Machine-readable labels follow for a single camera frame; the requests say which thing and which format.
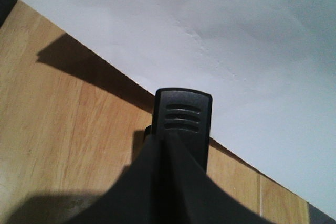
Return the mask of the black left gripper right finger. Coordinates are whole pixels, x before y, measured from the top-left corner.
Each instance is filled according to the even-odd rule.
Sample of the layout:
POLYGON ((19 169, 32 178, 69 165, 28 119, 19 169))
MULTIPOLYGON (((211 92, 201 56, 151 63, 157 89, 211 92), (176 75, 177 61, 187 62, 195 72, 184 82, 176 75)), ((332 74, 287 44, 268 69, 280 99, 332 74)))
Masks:
POLYGON ((270 223, 219 188, 174 135, 164 138, 177 209, 171 223, 270 223))

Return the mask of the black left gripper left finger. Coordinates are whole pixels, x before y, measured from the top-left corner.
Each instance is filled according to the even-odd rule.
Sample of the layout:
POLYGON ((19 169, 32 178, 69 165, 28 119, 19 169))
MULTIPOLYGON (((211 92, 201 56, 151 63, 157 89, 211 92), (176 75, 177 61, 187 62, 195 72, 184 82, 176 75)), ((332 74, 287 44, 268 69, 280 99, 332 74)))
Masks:
POLYGON ((139 156, 121 178, 88 209, 67 223, 168 223, 159 174, 168 136, 148 136, 139 156))

